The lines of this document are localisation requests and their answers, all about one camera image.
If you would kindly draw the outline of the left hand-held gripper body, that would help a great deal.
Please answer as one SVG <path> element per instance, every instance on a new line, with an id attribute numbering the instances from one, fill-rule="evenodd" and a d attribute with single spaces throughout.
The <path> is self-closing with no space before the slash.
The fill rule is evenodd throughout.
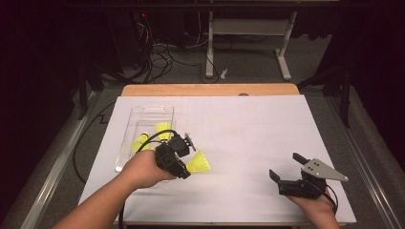
<path id="1" fill-rule="evenodd" d="M 173 176 L 180 176 L 186 169 L 181 158 L 188 156 L 190 149 L 196 150 L 188 133 L 185 133 L 184 137 L 174 135 L 168 142 L 163 142 L 156 148 L 157 165 Z"/>

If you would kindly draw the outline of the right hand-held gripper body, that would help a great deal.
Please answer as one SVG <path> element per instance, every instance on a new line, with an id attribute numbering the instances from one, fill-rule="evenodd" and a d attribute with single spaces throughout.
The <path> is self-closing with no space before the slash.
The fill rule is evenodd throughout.
<path id="1" fill-rule="evenodd" d="M 301 178 L 298 180 L 280 180 L 279 194 L 298 198 L 316 199 L 323 195 L 327 188 L 327 179 L 347 182 L 349 178 L 320 159 L 309 159 L 301 164 Z"/>

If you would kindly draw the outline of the yellow shuttlecock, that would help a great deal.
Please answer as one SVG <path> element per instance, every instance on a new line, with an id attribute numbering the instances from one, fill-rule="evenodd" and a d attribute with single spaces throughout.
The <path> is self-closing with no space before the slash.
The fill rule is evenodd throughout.
<path id="1" fill-rule="evenodd" d="M 203 151 L 198 151 L 186 164 L 190 173 L 207 172 L 211 170 L 210 164 Z"/>
<path id="2" fill-rule="evenodd" d="M 144 142 L 146 142 L 149 138 L 149 135 L 147 133 L 142 133 L 138 138 L 136 138 L 132 143 L 131 143 L 131 151 L 133 153 L 137 153 L 143 150 L 150 150 L 150 144 L 147 143 L 144 145 Z"/>
<path id="3" fill-rule="evenodd" d="M 158 134 L 158 138 L 161 141 L 169 140 L 171 135 L 172 124 L 170 122 L 159 122 L 155 124 L 155 129 Z"/>

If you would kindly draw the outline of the clear plastic container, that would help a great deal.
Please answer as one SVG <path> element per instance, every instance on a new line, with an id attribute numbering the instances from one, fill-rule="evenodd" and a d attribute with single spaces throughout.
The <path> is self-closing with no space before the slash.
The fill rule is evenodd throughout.
<path id="1" fill-rule="evenodd" d="M 124 165 L 136 154 L 131 151 L 131 143 L 142 133 L 149 135 L 144 145 L 149 143 L 151 147 L 150 150 L 155 150 L 162 142 L 168 141 L 161 141 L 158 138 L 155 124 L 159 122 L 170 122 L 173 127 L 173 115 L 173 107 L 134 107 L 131 110 L 129 121 L 126 125 L 115 164 L 115 171 L 120 173 Z"/>

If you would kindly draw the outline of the person's left hand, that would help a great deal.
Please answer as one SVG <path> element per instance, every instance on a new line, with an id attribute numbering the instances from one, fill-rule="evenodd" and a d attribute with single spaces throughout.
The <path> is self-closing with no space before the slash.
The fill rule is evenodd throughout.
<path id="1" fill-rule="evenodd" d="M 157 165 L 156 152 L 151 150 L 136 153 L 124 165 L 119 175 L 132 191 L 150 188 L 161 181 L 176 178 Z"/>

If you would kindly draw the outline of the person's right hand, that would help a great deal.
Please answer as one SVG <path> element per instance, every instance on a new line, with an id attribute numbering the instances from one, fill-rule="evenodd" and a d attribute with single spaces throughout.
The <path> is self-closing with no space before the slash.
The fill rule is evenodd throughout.
<path id="1" fill-rule="evenodd" d="M 300 207 L 309 221 L 335 219 L 332 204 L 325 196 L 320 196 L 317 199 L 287 196 L 287 199 Z"/>

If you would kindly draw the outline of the white board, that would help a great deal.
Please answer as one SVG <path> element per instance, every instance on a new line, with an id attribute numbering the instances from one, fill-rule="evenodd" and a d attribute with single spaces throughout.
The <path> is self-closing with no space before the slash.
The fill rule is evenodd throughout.
<path id="1" fill-rule="evenodd" d="M 301 166 L 294 153 L 330 162 L 301 95 L 121 96 L 83 197 L 116 176 L 116 160 L 132 110 L 162 106 L 173 108 L 175 130 L 190 134 L 211 169 L 136 191 L 125 203 L 126 223 L 306 223 L 300 208 L 281 196 L 269 177 L 275 172 L 286 180 L 298 179 Z"/>

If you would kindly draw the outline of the dark metal stand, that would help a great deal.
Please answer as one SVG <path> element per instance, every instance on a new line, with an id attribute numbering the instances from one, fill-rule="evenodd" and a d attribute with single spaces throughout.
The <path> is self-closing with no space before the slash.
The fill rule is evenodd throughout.
<path id="1" fill-rule="evenodd" d="M 97 64 L 83 60 L 78 70 L 79 120 L 84 118 L 89 107 L 87 86 L 95 92 L 101 92 L 104 89 Z"/>
<path id="2" fill-rule="evenodd" d="M 342 66 L 332 66 L 322 73 L 316 73 L 314 76 L 297 84 L 297 88 L 302 90 L 309 85 L 323 84 L 323 96 L 335 96 L 340 94 L 340 118 L 346 128 L 350 127 L 349 107 L 351 92 L 351 71 Z"/>

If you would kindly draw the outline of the wooden table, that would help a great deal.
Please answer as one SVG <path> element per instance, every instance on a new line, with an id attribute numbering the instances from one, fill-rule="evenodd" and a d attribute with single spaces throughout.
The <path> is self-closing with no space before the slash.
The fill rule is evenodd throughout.
<path id="1" fill-rule="evenodd" d="M 299 95 L 297 87 L 293 84 L 158 84 L 158 85 L 129 85 L 125 86 L 121 95 L 129 96 L 275 96 Z M 326 188 L 323 195 L 332 204 L 334 214 L 337 211 L 338 200 L 330 197 L 330 190 Z"/>

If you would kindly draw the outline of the white metal stand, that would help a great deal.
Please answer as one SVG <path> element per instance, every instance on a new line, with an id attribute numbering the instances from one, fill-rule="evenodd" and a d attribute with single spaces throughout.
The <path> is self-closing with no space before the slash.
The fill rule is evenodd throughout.
<path id="1" fill-rule="evenodd" d="M 208 19 L 208 40 L 206 53 L 205 76 L 212 78 L 214 75 L 214 48 L 213 39 L 215 34 L 220 35 L 268 35 L 280 36 L 283 44 L 280 49 L 276 49 L 275 55 L 286 81 L 291 80 L 288 64 L 285 59 L 285 52 L 290 36 L 295 24 L 297 12 L 293 11 L 289 19 L 215 19 L 211 11 Z"/>

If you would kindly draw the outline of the aluminium rail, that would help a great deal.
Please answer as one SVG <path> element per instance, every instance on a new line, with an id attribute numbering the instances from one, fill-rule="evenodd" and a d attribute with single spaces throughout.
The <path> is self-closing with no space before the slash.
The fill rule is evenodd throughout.
<path id="1" fill-rule="evenodd" d="M 349 145 L 351 163 L 359 182 L 348 186 L 358 229 L 405 229 L 405 172 L 393 158 L 370 117 L 353 104 L 353 118 L 345 126 L 337 102 L 327 103 Z"/>
<path id="2" fill-rule="evenodd" d="M 53 143 L 40 159 L 23 189 L 22 198 L 25 205 L 30 207 L 24 215 L 18 229 L 37 229 L 65 170 L 71 161 L 74 149 L 82 136 L 89 114 L 100 97 L 100 93 L 90 92 L 85 96 L 88 105 L 84 114 L 79 108 L 68 118 L 62 129 L 56 135 Z"/>

